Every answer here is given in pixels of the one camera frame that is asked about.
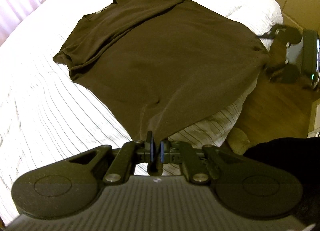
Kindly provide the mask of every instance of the sheet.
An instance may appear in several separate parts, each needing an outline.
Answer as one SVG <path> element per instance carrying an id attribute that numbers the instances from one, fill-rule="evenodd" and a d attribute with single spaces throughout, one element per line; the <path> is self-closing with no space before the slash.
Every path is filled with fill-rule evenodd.
<path id="1" fill-rule="evenodd" d="M 0 215 L 6 225 L 18 216 L 10 190 L 19 176 L 101 144 L 117 148 L 130 141 L 108 108 L 74 84 L 65 65 L 52 60 L 84 14 L 112 1 L 46 0 L 0 47 Z M 257 35 L 283 22 L 275 0 L 193 1 Z M 269 50 L 271 40 L 262 42 Z M 255 85 L 224 110 L 169 139 L 220 146 Z M 138 165 L 136 174 L 146 175 L 146 165 Z"/>

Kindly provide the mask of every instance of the wooden floor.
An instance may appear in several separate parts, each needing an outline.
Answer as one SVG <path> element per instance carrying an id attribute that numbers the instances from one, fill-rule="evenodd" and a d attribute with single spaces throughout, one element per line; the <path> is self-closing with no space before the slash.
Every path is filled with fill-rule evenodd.
<path id="1" fill-rule="evenodd" d="M 270 52 L 283 56 L 284 49 L 274 43 Z M 261 72 L 235 127 L 256 144 L 280 137 L 307 138 L 311 105 L 320 98 L 320 92 L 303 90 L 302 86 L 301 80 L 294 85 L 269 83 Z"/>

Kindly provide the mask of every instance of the black fabric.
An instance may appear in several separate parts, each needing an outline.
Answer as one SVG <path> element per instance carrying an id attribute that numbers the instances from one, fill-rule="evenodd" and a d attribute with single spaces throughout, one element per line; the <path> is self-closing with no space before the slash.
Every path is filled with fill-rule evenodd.
<path id="1" fill-rule="evenodd" d="M 293 215 L 306 225 L 320 221 L 320 137 L 274 139 L 243 156 L 294 175 L 303 185 L 303 197 Z"/>
<path id="2" fill-rule="evenodd" d="M 316 226 L 311 231 L 320 231 L 320 222 L 317 222 Z"/>
<path id="3" fill-rule="evenodd" d="M 85 15 L 53 60 L 133 140 L 157 144 L 238 99 L 269 52 L 245 25 L 191 0 L 114 0 Z"/>

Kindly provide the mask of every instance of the brown t-shirt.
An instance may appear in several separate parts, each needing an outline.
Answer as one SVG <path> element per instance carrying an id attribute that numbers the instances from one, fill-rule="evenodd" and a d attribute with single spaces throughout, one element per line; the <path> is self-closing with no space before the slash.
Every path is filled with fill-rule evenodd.
<path id="1" fill-rule="evenodd" d="M 84 15 L 53 60 L 133 140 L 156 143 L 234 102 L 270 55 L 243 24 L 191 0 L 114 0 Z"/>

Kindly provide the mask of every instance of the striped bedspread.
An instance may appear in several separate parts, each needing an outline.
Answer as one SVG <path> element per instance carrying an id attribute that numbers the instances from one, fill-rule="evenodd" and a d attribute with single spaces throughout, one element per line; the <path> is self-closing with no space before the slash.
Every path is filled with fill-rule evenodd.
<path id="1" fill-rule="evenodd" d="M 84 14 L 112 1 L 46 0 L 0 47 L 0 215 L 6 225 L 18 216 L 11 187 L 19 176 L 102 144 L 118 148 L 131 140 L 110 110 L 52 60 Z M 274 0 L 193 1 L 257 35 L 283 22 Z M 269 49 L 271 41 L 262 41 Z M 255 86 L 256 81 L 230 106 L 169 140 L 221 146 Z M 135 174 L 147 175 L 146 164 L 137 165 Z"/>

